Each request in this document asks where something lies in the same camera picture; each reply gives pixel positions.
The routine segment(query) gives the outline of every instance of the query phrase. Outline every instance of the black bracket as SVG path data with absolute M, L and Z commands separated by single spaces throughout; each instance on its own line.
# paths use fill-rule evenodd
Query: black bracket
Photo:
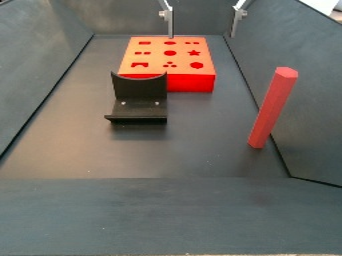
M 167 122 L 167 74 L 152 78 L 128 78 L 111 72 L 115 91 L 112 114 L 116 123 Z

